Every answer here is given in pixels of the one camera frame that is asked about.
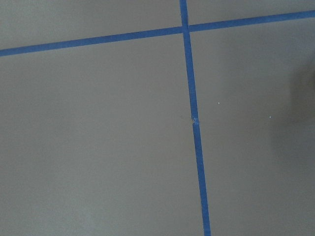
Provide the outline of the brown paper table cover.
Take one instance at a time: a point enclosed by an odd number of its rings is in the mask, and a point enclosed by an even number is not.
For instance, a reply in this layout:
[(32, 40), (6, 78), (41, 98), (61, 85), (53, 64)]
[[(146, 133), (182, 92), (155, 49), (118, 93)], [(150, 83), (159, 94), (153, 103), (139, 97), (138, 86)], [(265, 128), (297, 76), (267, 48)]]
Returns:
[(3, 0), (3, 236), (312, 236), (312, 0)]

